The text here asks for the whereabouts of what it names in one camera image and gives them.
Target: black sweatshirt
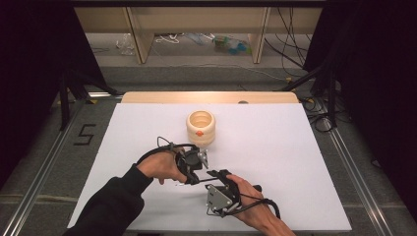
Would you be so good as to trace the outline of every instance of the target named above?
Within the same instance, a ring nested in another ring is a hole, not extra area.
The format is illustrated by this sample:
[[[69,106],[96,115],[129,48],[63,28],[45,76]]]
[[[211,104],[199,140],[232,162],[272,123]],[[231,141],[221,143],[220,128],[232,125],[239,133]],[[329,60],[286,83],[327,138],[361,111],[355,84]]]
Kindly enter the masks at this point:
[[[69,235],[123,235],[144,208],[141,194],[153,181],[136,165],[122,177],[113,177],[87,202]]]

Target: left hand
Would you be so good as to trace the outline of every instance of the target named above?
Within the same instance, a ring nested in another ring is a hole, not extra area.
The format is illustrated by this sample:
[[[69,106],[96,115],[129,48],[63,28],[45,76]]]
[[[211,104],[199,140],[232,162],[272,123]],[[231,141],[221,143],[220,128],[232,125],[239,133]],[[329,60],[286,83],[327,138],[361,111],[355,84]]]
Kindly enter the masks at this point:
[[[142,161],[137,168],[149,178],[157,178],[161,185],[163,185],[165,179],[172,179],[185,183],[187,177],[178,170],[175,163],[175,154],[177,151],[179,151],[179,149],[152,154]]]

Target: white board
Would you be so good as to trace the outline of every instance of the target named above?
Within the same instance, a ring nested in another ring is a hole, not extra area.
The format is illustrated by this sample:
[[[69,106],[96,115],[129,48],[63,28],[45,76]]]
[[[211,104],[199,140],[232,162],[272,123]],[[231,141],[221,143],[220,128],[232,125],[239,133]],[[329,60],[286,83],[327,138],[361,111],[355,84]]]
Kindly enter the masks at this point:
[[[348,231],[351,226],[301,104],[118,104],[69,227],[88,199],[111,177],[123,176],[156,138],[188,143],[186,118],[208,110],[216,137],[208,147],[209,169],[228,169],[263,187],[294,231]],[[196,172],[200,179],[206,170]],[[128,229],[141,231],[250,232],[233,216],[207,215],[204,184],[158,181],[143,193],[145,208]]]

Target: person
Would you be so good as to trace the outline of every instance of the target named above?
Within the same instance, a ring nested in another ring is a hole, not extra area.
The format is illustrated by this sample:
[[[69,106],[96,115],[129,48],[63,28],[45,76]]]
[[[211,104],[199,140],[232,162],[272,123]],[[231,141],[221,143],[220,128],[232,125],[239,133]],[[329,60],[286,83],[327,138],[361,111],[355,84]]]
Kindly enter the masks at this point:
[[[145,202],[141,194],[153,178],[158,179],[161,185],[165,179],[186,182],[187,177],[178,170],[175,163],[176,151],[178,149],[155,153],[140,164],[133,164],[123,177],[111,178],[89,199],[76,224],[63,235],[123,235],[144,208]],[[241,194],[263,198],[262,193],[243,178],[233,174],[226,177],[237,184]],[[242,206],[254,201],[242,197]],[[257,205],[235,216],[268,236],[294,235],[291,229],[272,213],[268,205]]]

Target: cream-colored roll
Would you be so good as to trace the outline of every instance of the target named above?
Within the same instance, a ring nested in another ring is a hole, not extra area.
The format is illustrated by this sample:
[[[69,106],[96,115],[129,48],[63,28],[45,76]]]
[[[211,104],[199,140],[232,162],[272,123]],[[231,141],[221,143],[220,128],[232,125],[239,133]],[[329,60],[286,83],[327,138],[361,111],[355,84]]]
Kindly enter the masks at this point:
[[[215,138],[214,116],[205,110],[192,112],[187,118],[187,133],[190,142],[197,147],[208,146]]]

